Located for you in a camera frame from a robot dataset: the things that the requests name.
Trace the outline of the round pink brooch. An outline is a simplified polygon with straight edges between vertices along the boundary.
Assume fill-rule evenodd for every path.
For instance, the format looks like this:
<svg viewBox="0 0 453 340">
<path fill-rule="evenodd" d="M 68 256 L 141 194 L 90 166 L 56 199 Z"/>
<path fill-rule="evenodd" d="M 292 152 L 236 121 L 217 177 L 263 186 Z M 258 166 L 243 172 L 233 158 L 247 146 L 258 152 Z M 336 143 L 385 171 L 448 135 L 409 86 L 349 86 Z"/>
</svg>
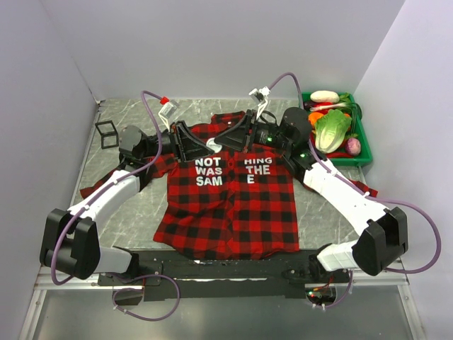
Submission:
<svg viewBox="0 0 453 340">
<path fill-rule="evenodd" d="M 217 144 L 214 141 L 214 138 L 209 138 L 208 141 L 206 142 L 206 146 L 213 150 L 215 153 L 218 153 L 222 150 L 222 146 L 220 144 Z"/>
</svg>

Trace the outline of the red black plaid shirt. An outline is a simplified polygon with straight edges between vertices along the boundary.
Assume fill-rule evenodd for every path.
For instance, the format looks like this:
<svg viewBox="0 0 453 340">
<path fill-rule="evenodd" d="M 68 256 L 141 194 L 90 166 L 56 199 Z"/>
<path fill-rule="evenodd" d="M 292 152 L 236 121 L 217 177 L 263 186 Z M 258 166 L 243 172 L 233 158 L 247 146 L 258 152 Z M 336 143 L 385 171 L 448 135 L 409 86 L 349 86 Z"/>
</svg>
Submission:
<svg viewBox="0 0 453 340">
<path fill-rule="evenodd" d="M 195 259 L 299 251 L 293 177 L 275 137 L 261 139 L 248 152 L 223 147 L 187 163 L 162 154 L 144 177 L 167 177 L 168 206 L 154 242 Z"/>
</svg>

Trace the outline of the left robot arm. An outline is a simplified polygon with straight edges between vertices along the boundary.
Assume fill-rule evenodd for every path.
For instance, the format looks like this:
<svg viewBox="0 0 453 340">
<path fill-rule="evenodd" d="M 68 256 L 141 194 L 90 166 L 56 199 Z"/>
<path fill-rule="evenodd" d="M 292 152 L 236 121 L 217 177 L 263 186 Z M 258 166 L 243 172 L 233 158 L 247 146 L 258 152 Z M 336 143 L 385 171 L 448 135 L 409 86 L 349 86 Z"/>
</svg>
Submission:
<svg viewBox="0 0 453 340">
<path fill-rule="evenodd" d="M 213 138 L 202 141 L 183 121 L 148 136 L 128 125 L 119 134 L 120 167 L 93 193 L 67 210 L 54 209 L 45 223 L 40 262 L 51 270 L 52 281 L 62 272 L 69 278 L 87 279 L 95 273 L 114 273 L 125 285 L 140 275 L 139 257 L 118 247 L 101 247 L 99 232 L 123 203 L 145 187 L 151 166 L 164 155 L 179 162 L 208 157 L 221 150 Z"/>
</svg>

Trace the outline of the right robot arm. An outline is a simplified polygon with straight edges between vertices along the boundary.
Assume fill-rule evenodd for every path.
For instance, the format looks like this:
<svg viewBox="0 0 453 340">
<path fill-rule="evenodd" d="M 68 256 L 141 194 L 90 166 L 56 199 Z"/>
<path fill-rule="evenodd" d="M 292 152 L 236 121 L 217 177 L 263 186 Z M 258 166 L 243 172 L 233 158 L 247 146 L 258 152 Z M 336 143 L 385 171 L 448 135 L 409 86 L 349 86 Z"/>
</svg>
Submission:
<svg viewBox="0 0 453 340">
<path fill-rule="evenodd" d="M 216 152 L 222 147 L 248 152 L 253 145 L 281 151 L 288 172 L 324 197 L 352 225 L 358 240 L 329 244 L 318 250 L 309 265 L 309 274 L 315 281 L 325 282 L 339 269 L 359 268 L 376 276 L 408 250 L 405 212 L 388 209 L 369 193 L 359 192 L 330 160 L 314 149 L 312 126 L 305 110 L 288 108 L 280 124 L 261 122 L 260 115 L 259 111 L 248 110 L 235 126 L 209 140 L 207 146 Z"/>
</svg>

